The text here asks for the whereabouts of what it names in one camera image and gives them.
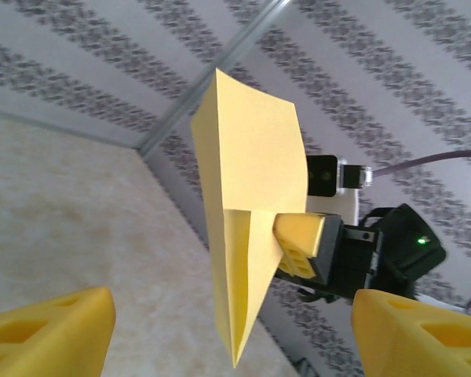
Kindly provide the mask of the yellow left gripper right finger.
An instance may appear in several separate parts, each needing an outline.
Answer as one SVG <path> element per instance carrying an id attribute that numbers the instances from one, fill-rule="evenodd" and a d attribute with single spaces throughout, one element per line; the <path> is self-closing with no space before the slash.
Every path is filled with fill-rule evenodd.
<path id="1" fill-rule="evenodd" d="M 471 376 L 471 316 L 362 289 L 351 323 L 366 376 Z"/>

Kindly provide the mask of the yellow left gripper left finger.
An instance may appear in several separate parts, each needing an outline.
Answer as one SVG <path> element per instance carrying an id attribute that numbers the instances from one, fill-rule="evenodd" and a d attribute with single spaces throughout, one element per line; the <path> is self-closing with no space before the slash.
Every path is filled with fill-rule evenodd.
<path id="1" fill-rule="evenodd" d="M 108 287 L 0 313 L 0 376 L 100 376 L 115 318 Z"/>

